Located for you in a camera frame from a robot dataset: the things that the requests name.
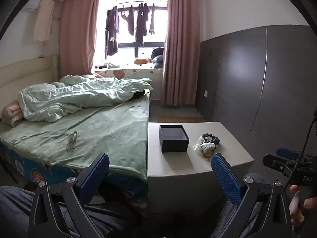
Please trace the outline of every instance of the white box table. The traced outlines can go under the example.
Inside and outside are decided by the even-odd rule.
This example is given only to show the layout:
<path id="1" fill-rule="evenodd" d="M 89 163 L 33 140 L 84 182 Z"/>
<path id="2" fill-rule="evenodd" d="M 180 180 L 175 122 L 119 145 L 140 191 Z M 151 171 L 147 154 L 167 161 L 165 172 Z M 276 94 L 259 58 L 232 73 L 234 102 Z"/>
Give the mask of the white box table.
<path id="1" fill-rule="evenodd" d="M 172 124 L 183 125 L 189 137 L 187 152 L 161 152 L 159 126 Z M 193 149 L 204 133 L 212 133 L 220 139 L 215 153 L 221 153 L 242 175 L 247 173 L 253 158 L 220 122 L 150 122 L 147 179 L 151 212 L 203 210 L 221 198 L 223 191 L 212 172 L 210 161 Z"/>

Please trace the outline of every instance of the human hand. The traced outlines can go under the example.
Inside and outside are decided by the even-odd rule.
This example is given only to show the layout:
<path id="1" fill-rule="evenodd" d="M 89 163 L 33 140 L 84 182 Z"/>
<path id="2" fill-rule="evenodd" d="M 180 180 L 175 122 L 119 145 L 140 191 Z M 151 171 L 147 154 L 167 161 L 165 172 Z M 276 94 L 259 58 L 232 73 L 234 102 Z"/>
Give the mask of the human hand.
<path id="1" fill-rule="evenodd" d="M 303 216 L 301 209 L 299 208 L 299 187 L 296 185 L 292 185 L 290 187 L 290 190 L 297 192 L 289 206 L 292 225 L 299 226 L 305 220 L 305 217 Z M 304 209 L 317 210 L 317 197 L 306 199 L 304 201 Z"/>

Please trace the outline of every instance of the beige headboard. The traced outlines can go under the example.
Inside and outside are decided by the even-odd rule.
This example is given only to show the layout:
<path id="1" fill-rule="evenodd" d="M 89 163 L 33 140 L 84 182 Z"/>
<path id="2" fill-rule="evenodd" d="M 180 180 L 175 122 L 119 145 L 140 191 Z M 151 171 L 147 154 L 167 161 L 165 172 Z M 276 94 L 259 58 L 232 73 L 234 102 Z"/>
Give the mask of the beige headboard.
<path id="1" fill-rule="evenodd" d="M 27 86 L 58 81 L 58 55 L 20 61 L 0 67 L 0 113 Z"/>

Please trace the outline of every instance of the silver bolt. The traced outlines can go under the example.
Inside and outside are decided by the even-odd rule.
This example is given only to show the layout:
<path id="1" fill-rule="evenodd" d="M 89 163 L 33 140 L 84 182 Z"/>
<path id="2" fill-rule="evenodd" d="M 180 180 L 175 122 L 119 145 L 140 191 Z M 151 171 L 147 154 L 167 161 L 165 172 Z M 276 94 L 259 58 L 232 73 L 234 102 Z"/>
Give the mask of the silver bolt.
<path id="1" fill-rule="evenodd" d="M 251 177 L 246 177 L 246 178 L 245 178 L 245 181 L 246 181 L 247 183 L 253 183 L 253 179 L 252 179 Z"/>
<path id="2" fill-rule="evenodd" d="M 76 181 L 76 178 L 75 178 L 75 177 L 69 177 L 69 178 L 67 179 L 67 182 L 68 182 L 68 183 L 73 183 L 74 181 Z"/>
<path id="3" fill-rule="evenodd" d="M 280 181 L 275 181 L 275 185 L 278 186 L 278 187 L 281 187 L 282 183 Z"/>
<path id="4" fill-rule="evenodd" d="M 40 181 L 39 186 L 40 186 L 40 187 L 43 187 L 45 184 L 46 184 L 45 181 Z"/>

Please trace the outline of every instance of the curtain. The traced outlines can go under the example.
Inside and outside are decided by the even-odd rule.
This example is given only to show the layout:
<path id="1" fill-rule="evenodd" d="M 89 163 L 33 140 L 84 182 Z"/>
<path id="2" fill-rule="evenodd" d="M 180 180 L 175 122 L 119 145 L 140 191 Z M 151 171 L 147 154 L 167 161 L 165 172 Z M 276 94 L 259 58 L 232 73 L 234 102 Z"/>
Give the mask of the curtain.
<path id="1" fill-rule="evenodd" d="M 60 77 L 91 74 L 98 5 L 99 0 L 63 2 L 59 30 Z"/>
<path id="2" fill-rule="evenodd" d="M 163 105 L 194 104 L 199 63 L 199 0 L 168 0 Z"/>

